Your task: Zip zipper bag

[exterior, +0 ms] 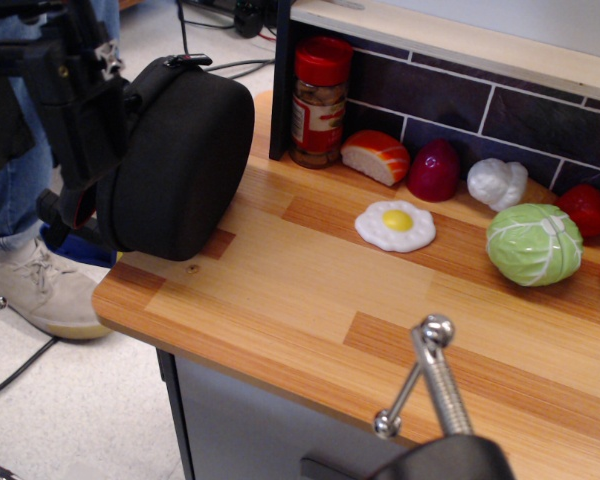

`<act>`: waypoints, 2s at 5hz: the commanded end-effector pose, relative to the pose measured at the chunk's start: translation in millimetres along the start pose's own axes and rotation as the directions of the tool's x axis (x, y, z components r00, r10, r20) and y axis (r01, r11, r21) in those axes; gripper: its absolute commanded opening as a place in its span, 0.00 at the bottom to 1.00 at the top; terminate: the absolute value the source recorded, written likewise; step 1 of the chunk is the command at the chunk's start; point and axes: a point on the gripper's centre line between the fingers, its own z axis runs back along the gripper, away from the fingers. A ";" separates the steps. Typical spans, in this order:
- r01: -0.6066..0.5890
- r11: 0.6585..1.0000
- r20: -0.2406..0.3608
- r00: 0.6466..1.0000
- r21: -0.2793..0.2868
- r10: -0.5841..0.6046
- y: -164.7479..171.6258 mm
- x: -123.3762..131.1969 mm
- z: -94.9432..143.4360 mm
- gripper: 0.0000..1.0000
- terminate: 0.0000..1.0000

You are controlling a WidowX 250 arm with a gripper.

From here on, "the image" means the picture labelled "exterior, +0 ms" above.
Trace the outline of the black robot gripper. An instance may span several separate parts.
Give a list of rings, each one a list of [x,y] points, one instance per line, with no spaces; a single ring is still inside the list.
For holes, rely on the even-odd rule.
[[[64,184],[87,189],[128,147],[123,63],[88,1],[0,1],[0,20],[46,15],[33,40],[0,40],[0,170],[32,144],[9,81],[24,80]]]

